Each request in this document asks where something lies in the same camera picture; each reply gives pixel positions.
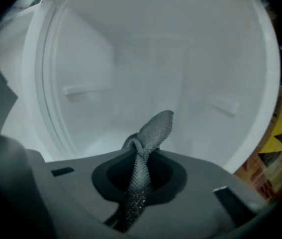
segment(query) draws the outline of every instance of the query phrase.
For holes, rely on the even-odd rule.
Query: white enclosure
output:
[[[280,78],[278,44],[259,0],[56,5],[35,6],[48,8],[39,23],[40,9],[32,9],[26,35],[34,48],[23,48],[20,66],[23,75],[34,72],[36,98],[29,105],[37,104],[34,116],[43,123],[33,127],[49,132],[59,153],[53,159],[118,150],[166,109],[175,113],[174,127],[162,149],[229,172],[252,153],[269,124]],[[27,61],[35,65],[29,69]]]

